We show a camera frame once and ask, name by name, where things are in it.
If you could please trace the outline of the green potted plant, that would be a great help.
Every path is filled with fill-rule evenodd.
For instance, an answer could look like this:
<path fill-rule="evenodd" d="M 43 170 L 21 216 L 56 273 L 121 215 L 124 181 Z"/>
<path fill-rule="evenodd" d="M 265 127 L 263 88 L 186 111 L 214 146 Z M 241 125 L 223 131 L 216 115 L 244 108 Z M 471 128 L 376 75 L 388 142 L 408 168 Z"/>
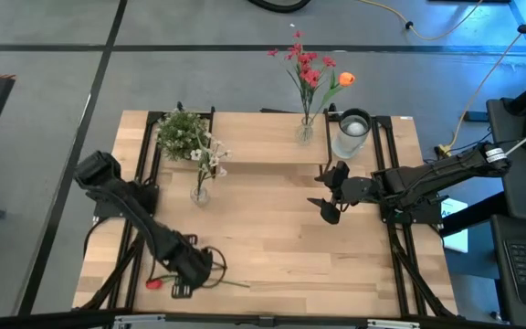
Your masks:
<path fill-rule="evenodd" d="M 157 126 L 157 144 L 171 161 L 190 160 L 191 152 L 205 145 L 207 124 L 198 113 L 175 110 L 165 114 Z"/>

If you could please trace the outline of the wooden shelf riser black legs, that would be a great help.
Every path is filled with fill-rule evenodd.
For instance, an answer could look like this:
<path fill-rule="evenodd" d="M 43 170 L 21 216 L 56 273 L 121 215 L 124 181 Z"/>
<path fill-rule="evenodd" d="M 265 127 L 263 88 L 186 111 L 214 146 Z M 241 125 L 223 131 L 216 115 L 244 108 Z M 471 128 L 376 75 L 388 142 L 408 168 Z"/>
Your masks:
<path fill-rule="evenodd" d="M 222 142 L 231 156 L 230 164 L 313 165 L 327 168 L 332 162 L 329 115 L 317 116 L 312 137 L 304 143 L 297 138 L 303 115 L 292 112 L 211 113 L 211 134 Z"/>

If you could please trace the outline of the white artificial flower bunch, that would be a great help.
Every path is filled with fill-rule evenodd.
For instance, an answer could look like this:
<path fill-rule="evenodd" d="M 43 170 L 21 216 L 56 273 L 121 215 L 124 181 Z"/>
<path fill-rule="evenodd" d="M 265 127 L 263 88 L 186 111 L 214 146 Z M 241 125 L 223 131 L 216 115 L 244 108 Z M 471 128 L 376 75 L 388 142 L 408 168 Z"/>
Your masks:
<path fill-rule="evenodd" d="M 196 132 L 198 147 L 191 153 L 191 160 L 197 163 L 197 186 L 203 186 L 206 180 L 226 176 L 227 170 L 221 166 L 222 160 L 232 157 L 232 151 L 226 149 L 222 141 L 209 132 Z"/>

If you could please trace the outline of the orange artificial tulip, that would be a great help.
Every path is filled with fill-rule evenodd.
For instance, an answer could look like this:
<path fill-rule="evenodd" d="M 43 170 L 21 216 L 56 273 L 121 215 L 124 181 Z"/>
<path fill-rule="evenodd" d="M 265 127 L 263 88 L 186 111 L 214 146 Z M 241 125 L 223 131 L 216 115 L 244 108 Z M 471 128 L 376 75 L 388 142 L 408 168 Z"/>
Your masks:
<path fill-rule="evenodd" d="M 313 97 L 316 91 L 319 89 L 321 84 L 327 82 L 327 89 L 321 97 L 317 109 L 314 113 L 310 113 L 310 106 L 312 105 Z M 325 105 L 328 104 L 329 100 L 344 88 L 350 87 L 354 84 L 355 77 L 350 72 L 343 72 L 339 76 L 336 76 L 334 70 L 330 71 L 330 75 L 325 79 L 324 71 L 311 70 L 309 71 L 309 77 L 306 78 L 305 86 L 306 90 L 305 101 L 307 102 L 306 116 L 315 119 Z"/>

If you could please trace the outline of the large glass jar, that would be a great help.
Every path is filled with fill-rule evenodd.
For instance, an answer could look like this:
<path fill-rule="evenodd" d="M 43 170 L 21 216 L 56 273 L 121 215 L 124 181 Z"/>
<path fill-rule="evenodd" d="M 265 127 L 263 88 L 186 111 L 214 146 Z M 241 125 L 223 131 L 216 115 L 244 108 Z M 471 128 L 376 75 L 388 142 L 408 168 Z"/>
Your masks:
<path fill-rule="evenodd" d="M 333 152 L 342 159 L 355 157 L 363 148 L 371 129 L 372 118 L 367 111 L 353 108 L 342 112 L 338 132 L 331 141 Z"/>

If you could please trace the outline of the small round glass vase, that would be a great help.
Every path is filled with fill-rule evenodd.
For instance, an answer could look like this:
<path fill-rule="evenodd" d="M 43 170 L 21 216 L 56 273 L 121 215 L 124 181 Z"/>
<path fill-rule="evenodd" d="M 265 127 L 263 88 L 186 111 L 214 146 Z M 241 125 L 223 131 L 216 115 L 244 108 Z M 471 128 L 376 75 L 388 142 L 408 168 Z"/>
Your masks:
<path fill-rule="evenodd" d="M 205 186 L 194 186 L 190 198 L 198 207 L 205 207 L 210 202 L 210 195 Z"/>

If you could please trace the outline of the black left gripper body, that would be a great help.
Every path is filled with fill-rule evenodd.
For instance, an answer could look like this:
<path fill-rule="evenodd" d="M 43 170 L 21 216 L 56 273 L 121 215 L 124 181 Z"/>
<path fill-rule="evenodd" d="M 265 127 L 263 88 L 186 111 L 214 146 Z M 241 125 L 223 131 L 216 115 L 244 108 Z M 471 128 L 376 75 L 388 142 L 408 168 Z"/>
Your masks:
<path fill-rule="evenodd" d="M 165 268 L 178 274 L 183 283 L 197 289 L 209 279 L 213 266 L 213 253 L 197 249 L 189 242 L 182 242 L 166 258 Z"/>

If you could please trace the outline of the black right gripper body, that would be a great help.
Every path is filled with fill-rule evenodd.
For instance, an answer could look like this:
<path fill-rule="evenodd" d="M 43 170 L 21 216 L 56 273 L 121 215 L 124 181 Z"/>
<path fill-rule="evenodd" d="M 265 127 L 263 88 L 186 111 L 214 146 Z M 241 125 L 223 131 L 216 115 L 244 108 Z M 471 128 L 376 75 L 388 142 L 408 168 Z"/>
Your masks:
<path fill-rule="evenodd" d="M 345 179 L 341 184 L 331 184 L 331 202 L 334 205 L 355 206 L 359 203 L 380 202 L 377 183 L 367 177 L 353 176 Z"/>

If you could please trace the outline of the black desk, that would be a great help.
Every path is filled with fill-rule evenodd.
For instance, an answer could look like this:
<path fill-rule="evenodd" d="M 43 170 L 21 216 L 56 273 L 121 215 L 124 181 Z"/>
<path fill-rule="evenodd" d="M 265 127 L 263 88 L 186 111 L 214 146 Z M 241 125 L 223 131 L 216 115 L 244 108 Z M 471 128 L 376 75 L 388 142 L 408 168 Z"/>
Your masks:
<path fill-rule="evenodd" d="M 526 91 L 513 99 L 488 101 L 487 111 L 493 140 L 502 142 L 505 150 L 526 137 Z M 490 225 L 500 273 L 501 314 L 511 324 L 526 326 L 526 285 L 517 287 L 506 249 L 509 240 L 526 240 L 526 149 L 519 147 L 508 158 L 511 168 L 502 178 L 506 213 L 492 215 Z"/>

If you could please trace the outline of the red artificial flower bunch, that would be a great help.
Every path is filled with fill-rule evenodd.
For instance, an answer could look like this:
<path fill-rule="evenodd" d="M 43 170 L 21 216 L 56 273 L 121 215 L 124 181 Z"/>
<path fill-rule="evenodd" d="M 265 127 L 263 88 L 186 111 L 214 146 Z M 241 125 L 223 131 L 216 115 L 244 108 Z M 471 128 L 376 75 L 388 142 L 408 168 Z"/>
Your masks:
<path fill-rule="evenodd" d="M 317 52 L 305 50 L 302 44 L 303 36 L 303 32 L 296 30 L 292 36 L 293 44 L 285 52 L 273 48 L 267 55 L 279 60 L 279 64 L 295 84 L 304 113 L 303 121 L 310 124 L 342 86 L 335 74 L 335 60 L 328 56 L 320 58 Z M 318 109 L 312 113 L 314 98 L 321 88 L 326 88 L 326 91 L 321 97 Z"/>

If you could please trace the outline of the red artificial tulip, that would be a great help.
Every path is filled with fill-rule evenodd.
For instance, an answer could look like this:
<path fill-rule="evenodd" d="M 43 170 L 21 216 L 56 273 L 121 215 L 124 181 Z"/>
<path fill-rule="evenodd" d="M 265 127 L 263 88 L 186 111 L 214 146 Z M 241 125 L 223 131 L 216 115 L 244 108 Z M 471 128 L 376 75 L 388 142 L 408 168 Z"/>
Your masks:
<path fill-rule="evenodd" d="M 166 274 L 163 276 L 159 276 L 157 278 L 149 279 L 145 283 L 145 287 L 149 290 L 157 290 L 161 288 L 163 284 L 166 283 L 167 281 L 172 281 L 172 280 L 175 280 L 176 278 L 177 276 L 173 274 Z M 242 287 L 242 288 L 250 287 L 249 284 L 244 283 L 244 282 L 227 281 L 227 280 L 224 280 L 223 278 L 219 278 L 219 279 L 216 279 L 212 284 L 204 285 L 204 288 L 212 289 L 221 284 L 232 285 L 232 286 L 237 286 L 237 287 Z"/>

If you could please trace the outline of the small ribbed glass vase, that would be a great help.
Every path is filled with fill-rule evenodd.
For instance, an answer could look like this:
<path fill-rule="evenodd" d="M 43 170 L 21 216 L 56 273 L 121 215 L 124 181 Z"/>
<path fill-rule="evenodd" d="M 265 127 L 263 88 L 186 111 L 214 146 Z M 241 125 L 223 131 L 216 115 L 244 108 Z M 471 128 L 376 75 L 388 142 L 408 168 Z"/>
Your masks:
<path fill-rule="evenodd" d="M 304 116 L 296 129 L 295 137 L 298 144 L 309 144 L 313 138 L 313 119 Z"/>

